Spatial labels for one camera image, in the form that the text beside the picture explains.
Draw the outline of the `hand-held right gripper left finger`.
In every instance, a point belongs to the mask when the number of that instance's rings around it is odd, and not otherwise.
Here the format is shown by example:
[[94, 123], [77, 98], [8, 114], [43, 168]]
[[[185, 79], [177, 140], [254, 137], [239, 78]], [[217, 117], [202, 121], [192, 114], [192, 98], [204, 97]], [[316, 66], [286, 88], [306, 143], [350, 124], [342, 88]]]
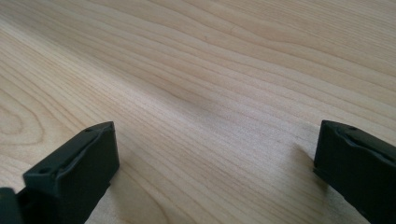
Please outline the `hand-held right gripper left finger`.
[[114, 123], [91, 126], [23, 174], [26, 224], [84, 224], [120, 167]]

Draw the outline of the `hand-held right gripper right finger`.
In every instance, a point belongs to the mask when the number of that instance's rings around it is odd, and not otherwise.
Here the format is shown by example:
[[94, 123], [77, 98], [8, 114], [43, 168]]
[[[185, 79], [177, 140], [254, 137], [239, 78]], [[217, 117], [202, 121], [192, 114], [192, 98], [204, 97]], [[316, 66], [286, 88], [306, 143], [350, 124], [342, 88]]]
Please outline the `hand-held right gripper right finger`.
[[396, 147], [356, 127], [321, 122], [314, 173], [371, 224], [396, 224]]

